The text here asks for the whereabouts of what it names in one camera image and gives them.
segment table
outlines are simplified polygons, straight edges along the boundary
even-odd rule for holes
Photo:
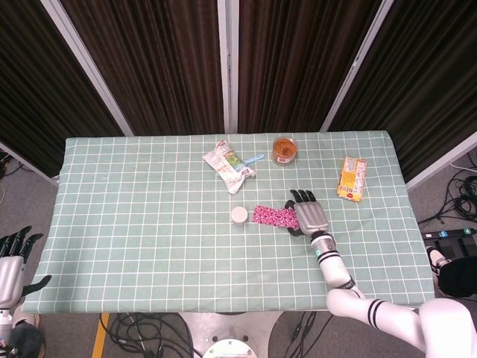
[[[270,159],[279,135],[297,159]],[[220,139],[250,166],[236,195],[202,161]],[[338,198],[345,156],[367,160],[364,199]],[[36,313],[241,312],[326,307],[309,240],[283,228],[230,224],[230,210],[280,208],[311,189],[343,261],[370,297],[419,305],[432,274],[393,143],[384,131],[74,138],[66,141],[51,229],[29,295]]]

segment floor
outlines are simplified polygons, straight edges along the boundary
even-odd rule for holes
[[[477,151],[472,152],[477,162]],[[469,166],[467,157],[458,160],[456,165]],[[7,172],[18,166],[10,162]],[[417,220],[433,215],[443,202],[447,182],[457,172],[454,168],[445,168],[425,183],[409,192],[414,214]],[[24,226],[31,225],[33,232],[48,234],[51,215],[57,188],[33,172],[23,169],[0,182],[5,190],[3,202],[0,204],[1,234],[15,232]],[[430,222],[426,230],[435,231],[472,227],[468,222],[458,219],[444,219],[445,224],[437,220]],[[26,279],[30,281],[34,275],[44,239],[34,246],[28,261]],[[470,310],[474,322],[477,322],[477,304],[463,302]],[[283,313],[275,324],[269,341],[269,356],[283,357],[291,334],[300,320],[301,313]],[[325,320],[327,312],[319,312],[310,337],[316,337]],[[55,357],[90,357],[98,326],[98,315],[43,315],[41,329],[47,344],[46,356]],[[424,354],[392,336],[380,333],[360,322],[347,318],[331,320],[323,332],[320,341],[311,351],[310,357],[424,357]],[[139,357],[121,352],[107,338],[103,357]]]

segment orange snack box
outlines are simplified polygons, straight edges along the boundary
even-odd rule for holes
[[[363,196],[365,174],[366,160],[345,157],[338,184],[338,196],[360,202]]]

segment black curtain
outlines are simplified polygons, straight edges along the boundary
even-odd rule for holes
[[[214,0],[62,0],[135,135],[224,132]]]
[[[47,175],[65,139],[122,132],[39,1],[0,1],[0,141]]]
[[[477,2],[395,1],[330,130],[388,131],[406,180],[477,131]]]
[[[380,4],[240,1],[238,131],[319,131]]]

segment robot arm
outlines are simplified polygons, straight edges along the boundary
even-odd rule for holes
[[[435,299],[422,305],[418,315],[410,307],[365,298],[328,233],[328,221],[313,193],[291,193],[296,202],[287,201],[285,207],[295,211],[300,229],[288,230],[294,236],[304,234],[311,238],[326,284],[333,288],[326,298],[331,314],[354,318],[389,333],[425,352],[427,358],[477,357],[476,329],[464,305]]]
[[[43,234],[37,233],[25,239],[31,226],[24,227],[18,233],[0,239],[0,356],[10,354],[12,347],[7,343],[12,330],[10,310],[20,298],[45,287],[51,276],[45,276],[39,283],[23,286],[23,274],[33,244]]]

